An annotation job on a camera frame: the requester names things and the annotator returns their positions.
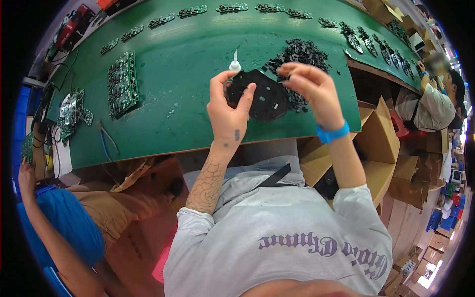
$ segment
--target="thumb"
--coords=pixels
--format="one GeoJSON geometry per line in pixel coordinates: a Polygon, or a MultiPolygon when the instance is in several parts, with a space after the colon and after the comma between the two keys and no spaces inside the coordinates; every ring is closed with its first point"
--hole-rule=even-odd
{"type": "Polygon", "coordinates": [[[315,97],[315,94],[319,93],[316,84],[298,74],[292,74],[288,81],[284,81],[284,86],[296,91],[307,101],[312,100],[315,97]]]}
{"type": "Polygon", "coordinates": [[[244,93],[242,93],[241,99],[237,104],[237,110],[244,111],[246,114],[249,114],[249,110],[251,109],[252,100],[254,99],[254,91],[256,90],[256,84],[250,83],[246,89],[244,89],[244,93]]]}

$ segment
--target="green work surface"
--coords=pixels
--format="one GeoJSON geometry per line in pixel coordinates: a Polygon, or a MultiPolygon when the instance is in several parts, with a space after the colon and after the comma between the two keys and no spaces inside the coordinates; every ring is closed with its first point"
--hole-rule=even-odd
{"type": "MultiPolygon", "coordinates": [[[[222,2],[216,0],[206,3],[191,0],[144,1],[101,25],[66,59],[65,63],[71,65],[78,51],[72,67],[74,72],[68,74],[61,92],[67,94],[71,87],[85,90],[84,107],[93,112],[95,120],[102,119],[104,128],[117,143],[120,155],[115,155],[114,147],[105,140],[114,161],[208,147],[213,139],[206,112],[209,80],[228,69],[236,48],[242,69],[250,71],[260,69],[281,52],[286,46],[285,39],[314,41],[320,50],[328,54],[327,63],[332,66],[330,75],[335,81],[343,114],[351,131],[360,131],[361,125],[345,49],[359,61],[390,72],[413,85],[402,70],[394,66],[391,66],[393,69],[386,69],[381,55],[374,58],[367,50],[364,55],[359,55],[349,49],[342,34],[334,29],[322,28],[319,17],[337,21],[344,19],[353,27],[363,26],[369,34],[377,32],[404,57],[416,59],[416,55],[381,23],[345,2],[286,0],[279,3],[307,10],[313,13],[313,19],[294,19],[283,12],[262,13],[255,9],[220,14],[214,11],[220,4],[222,2]],[[119,38],[137,25],[146,26],[154,18],[200,4],[208,6],[206,13],[183,19],[176,17],[153,30],[145,27],[143,32],[125,43],[119,41],[103,56],[99,54],[107,42],[119,38]],[[111,120],[107,102],[107,69],[129,50],[136,54],[140,102],[131,112],[111,120]]],[[[66,67],[60,68],[52,81],[60,85],[66,71],[66,67]]],[[[251,119],[243,142],[311,135],[315,135],[312,114],[289,110],[283,117],[269,123],[251,119]]],[[[107,161],[95,124],[79,125],[70,138],[70,150],[73,168],[107,161]]]]}

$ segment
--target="white glue bottle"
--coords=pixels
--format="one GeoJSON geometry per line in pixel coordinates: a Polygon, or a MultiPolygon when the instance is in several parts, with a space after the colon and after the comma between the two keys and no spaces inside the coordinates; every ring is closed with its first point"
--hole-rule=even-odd
{"type": "Polygon", "coordinates": [[[238,62],[238,49],[234,52],[234,60],[229,65],[231,71],[241,71],[241,65],[238,62]]]}

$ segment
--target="blue shirt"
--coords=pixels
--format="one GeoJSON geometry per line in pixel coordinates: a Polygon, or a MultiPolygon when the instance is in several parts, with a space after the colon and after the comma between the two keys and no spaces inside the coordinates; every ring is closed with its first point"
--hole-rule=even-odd
{"type": "MultiPolygon", "coordinates": [[[[104,239],[76,196],[67,190],[56,189],[40,195],[36,201],[51,225],[88,267],[101,260],[105,252],[104,239]]],[[[23,203],[17,204],[17,210],[25,237],[41,268],[53,267],[57,271],[53,259],[33,229],[23,203]]]]}

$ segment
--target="shirt sleeve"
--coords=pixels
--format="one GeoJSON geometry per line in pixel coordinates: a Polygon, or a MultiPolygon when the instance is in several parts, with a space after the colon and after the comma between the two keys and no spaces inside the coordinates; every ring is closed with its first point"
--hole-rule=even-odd
{"type": "Polygon", "coordinates": [[[163,269],[165,287],[178,285],[188,271],[194,254],[209,230],[214,226],[213,217],[186,207],[177,213],[178,229],[170,247],[163,269]]]}
{"type": "Polygon", "coordinates": [[[333,210],[342,217],[391,239],[386,226],[376,212],[371,192],[366,184],[356,188],[339,189],[333,199],[333,210]]]}
{"type": "Polygon", "coordinates": [[[439,125],[450,124],[455,116],[455,108],[447,95],[440,93],[430,84],[426,85],[420,102],[439,125]]]}

